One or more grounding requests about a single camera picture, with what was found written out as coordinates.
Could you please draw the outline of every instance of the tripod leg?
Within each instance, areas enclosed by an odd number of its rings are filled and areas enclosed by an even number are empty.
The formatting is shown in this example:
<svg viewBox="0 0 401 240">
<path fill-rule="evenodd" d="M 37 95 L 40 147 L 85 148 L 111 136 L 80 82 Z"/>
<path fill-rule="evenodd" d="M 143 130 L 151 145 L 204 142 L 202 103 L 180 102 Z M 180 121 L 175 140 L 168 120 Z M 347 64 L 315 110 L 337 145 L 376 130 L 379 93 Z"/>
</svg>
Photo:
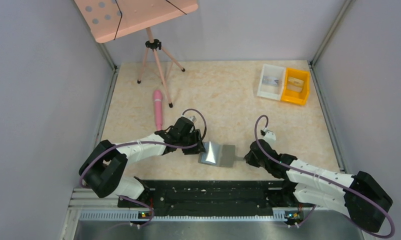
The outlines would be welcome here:
<svg viewBox="0 0 401 240">
<path fill-rule="evenodd" d="M 171 55 L 171 53 L 165 48 L 161 47 L 161 50 L 181 69 L 182 72 L 185 72 L 186 69 Z"/>
<path fill-rule="evenodd" d="M 142 75 L 145 72 L 146 59 L 148 58 L 148 51 L 149 51 L 149 48 L 146 47 L 146 50 L 144 51 L 143 65 L 141 66 L 141 70 L 140 70 L 140 73 L 139 73 L 138 79 L 137 79 L 138 84 L 140 84 L 142 82 Z"/>
<path fill-rule="evenodd" d="M 153 55 L 155 55 L 156 65 L 158 66 L 159 75 L 161 77 L 163 88 L 165 89 L 166 99 L 168 100 L 168 106 L 173 107 L 173 102 L 171 101 L 170 93 L 168 92 L 167 83 L 165 82 L 164 73 L 162 72 L 160 58 L 158 57 L 158 52 L 156 49 L 153 50 Z"/>
</svg>

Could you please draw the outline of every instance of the pink easel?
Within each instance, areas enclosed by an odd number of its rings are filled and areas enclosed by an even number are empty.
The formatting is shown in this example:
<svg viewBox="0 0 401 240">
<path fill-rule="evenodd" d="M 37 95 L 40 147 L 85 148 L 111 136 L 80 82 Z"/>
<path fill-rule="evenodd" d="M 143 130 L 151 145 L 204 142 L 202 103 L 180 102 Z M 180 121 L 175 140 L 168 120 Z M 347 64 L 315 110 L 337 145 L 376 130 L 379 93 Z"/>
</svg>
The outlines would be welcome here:
<svg viewBox="0 0 401 240">
<path fill-rule="evenodd" d="M 185 68 L 162 46 L 161 42 L 154 39 L 151 26 L 194 12 L 198 9 L 198 0 L 74 0 L 81 11 L 85 21 L 90 27 L 94 39 L 98 43 L 106 43 L 127 34 L 146 29 L 149 41 L 145 43 L 143 64 L 137 83 L 142 82 L 142 75 L 146 67 L 146 58 L 149 49 L 152 49 L 159 77 L 164 86 L 165 95 L 170 108 L 173 107 L 170 93 L 158 50 L 162 50 L 175 63 L 181 71 Z"/>
</svg>

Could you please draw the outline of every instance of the white wall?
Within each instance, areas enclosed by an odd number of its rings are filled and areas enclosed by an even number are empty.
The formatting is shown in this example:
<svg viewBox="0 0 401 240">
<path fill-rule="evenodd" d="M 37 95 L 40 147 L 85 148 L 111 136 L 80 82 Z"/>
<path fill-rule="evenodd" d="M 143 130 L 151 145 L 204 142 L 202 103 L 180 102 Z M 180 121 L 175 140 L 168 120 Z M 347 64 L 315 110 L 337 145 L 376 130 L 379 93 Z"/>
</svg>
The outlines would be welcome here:
<svg viewBox="0 0 401 240">
<path fill-rule="evenodd" d="M 59 238 L 110 79 L 70 0 L 0 1 L 0 240 Z"/>
<path fill-rule="evenodd" d="M 343 2 L 198 0 L 195 12 L 153 26 L 152 32 L 179 61 L 311 60 Z M 147 40 L 141 30 L 106 46 L 117 64 L 141 62 Z"/>
<path fill-rule="evenodd" d="M 317 75 L 348 168 L 369 172 L 392 197 L 401 240 L 401 0 L 357 0 Z"/>
</svg>

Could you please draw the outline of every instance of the yellow bin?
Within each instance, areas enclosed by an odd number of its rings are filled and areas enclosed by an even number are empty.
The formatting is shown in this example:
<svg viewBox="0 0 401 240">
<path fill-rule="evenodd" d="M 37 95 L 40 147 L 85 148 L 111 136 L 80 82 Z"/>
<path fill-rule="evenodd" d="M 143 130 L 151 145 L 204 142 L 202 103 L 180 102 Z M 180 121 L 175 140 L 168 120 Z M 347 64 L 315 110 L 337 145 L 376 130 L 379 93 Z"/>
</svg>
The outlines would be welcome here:
<svg viewBox="0 0 401 240">
<path fill-rule="evenodd" d="M 305 105 L 308 95 L 310 95 L 310 72 L 288 67 L 281 100 L 292 104 Z"/>
</svg>

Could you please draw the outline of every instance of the pink tube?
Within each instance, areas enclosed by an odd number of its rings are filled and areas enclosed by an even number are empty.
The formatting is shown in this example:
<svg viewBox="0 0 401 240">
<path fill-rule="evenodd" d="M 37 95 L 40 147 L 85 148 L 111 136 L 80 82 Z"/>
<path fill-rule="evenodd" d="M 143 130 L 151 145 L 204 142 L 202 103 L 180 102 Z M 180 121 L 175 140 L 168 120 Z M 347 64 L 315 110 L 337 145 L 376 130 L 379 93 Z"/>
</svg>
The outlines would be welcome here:
<svg viewBox="0 0 401 240">
<path fill-rule="evenodd" d="M 162 92 L 155 90 L 153 92 L 153 102 L 155 104 L 155 124 L 156 130 L 162 130 Z"/>
</svg>

